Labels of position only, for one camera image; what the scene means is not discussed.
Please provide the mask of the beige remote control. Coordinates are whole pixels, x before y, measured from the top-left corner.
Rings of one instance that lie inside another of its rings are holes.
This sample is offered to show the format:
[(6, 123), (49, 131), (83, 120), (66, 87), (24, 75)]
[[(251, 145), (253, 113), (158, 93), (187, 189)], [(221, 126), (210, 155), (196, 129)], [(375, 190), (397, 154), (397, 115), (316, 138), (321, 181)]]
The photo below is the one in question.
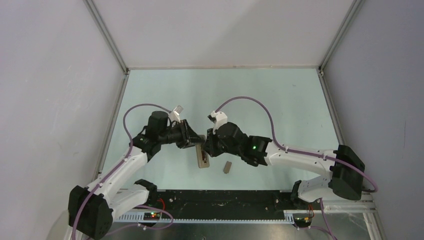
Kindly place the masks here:
[(195, 145), (197, 165), (200, 169), (209, 168), (209, 155), (203, 150), (200, 143)]

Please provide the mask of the beige battery compartment cover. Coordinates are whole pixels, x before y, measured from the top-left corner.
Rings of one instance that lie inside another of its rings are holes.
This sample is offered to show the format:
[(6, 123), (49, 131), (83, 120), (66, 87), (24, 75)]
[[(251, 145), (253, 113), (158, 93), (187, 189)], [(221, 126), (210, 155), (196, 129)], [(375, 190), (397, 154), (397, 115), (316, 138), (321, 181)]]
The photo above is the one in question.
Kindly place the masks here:
[(230, 172), (230, 170), (231, 170), (231, 167), (232, 167), (232, 162), (227, 161), (227, 162), (225, 163), (225, 165), (224, 165), (223, 173), (224, 173), (224, 174), (228, 174), (228, 173)]

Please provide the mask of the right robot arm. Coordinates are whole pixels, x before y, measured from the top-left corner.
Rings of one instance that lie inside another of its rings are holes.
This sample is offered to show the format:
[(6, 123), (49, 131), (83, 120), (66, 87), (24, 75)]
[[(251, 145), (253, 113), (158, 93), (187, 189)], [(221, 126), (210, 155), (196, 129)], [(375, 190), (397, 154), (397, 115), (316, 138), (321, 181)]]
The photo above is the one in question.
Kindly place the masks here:
[(218, 129), (209, 128), (203, 150), (210, 157), (230, 154), (246, 164), (284, 166), (317, 174), (309, 180), (298, 180), (291, 191), (291, 204), (304, 209), (318, 199), (359, 201), (362, 198), (365, 165), (346, 145), (336, 150), (302, 150), (278, 147), (268, 137), (243, 133), (228, 122)]

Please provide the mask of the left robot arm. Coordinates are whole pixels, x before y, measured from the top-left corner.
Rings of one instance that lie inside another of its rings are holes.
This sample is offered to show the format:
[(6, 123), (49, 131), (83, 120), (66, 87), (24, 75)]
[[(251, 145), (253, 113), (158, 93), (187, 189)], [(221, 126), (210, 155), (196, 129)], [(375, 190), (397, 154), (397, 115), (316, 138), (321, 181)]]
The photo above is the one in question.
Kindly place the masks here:
[(128, 150), (106, 173), (87, 186), (76, 185), (68, 199), (67, 240), (77, 233), (93, 239), (103, 238), (113, 222), (134, 207), (153, 208), (158, 202), (157, 186), (147, 180), (137, 180), (130, 189), (120, 192), (129, 178), (161, 150), (174, 144), (179, 149), (201, 145), (205, 139), (197, 134), (187, 120), (177, 113), (154, 111), (140, 133), (130, 138)]

